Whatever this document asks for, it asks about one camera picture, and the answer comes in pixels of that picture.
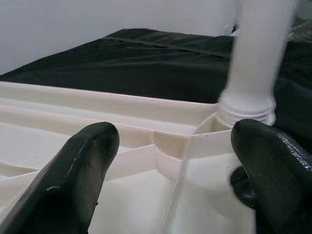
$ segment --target white pipe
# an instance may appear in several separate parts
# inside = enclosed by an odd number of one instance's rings
[[[273,85],[284,53],[298,0],[245,0],[240,37],[217,119],[233,126],[252,118],[273,124]]]

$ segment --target white plastic tray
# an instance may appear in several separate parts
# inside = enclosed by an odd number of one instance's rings
[[[0,82],[0,221],[66,140],[112,122],[120,148],[90,234],[252,234],[232,195],[239,162],[216,104]]]

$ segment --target white cylindrical post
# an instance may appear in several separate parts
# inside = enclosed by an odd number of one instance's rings
[[[244,118],[274,123],[273,85],[297,3],[244,1],[228,84],[219,99],[219,123],[233,126]]]

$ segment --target black fabric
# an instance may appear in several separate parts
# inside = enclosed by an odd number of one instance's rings
[[[25,65],[0,80],[216,103],[226,84],[233,40],[121,30]],[[312,152],[312,47],[288,44],[274,94],[275,127]]]
[[[283,131],[252,119],[234,125],[231,143],[257,202],[275,232],[310,234],[312,156]],[[245,179],[235,177],[238,181]],[[250,192],[250,189],[241,188],[235,193],[240,200]]]
[[[119,147],[114,125],[89,125],[39,172],[0,225],[1,234],[86,234]]]

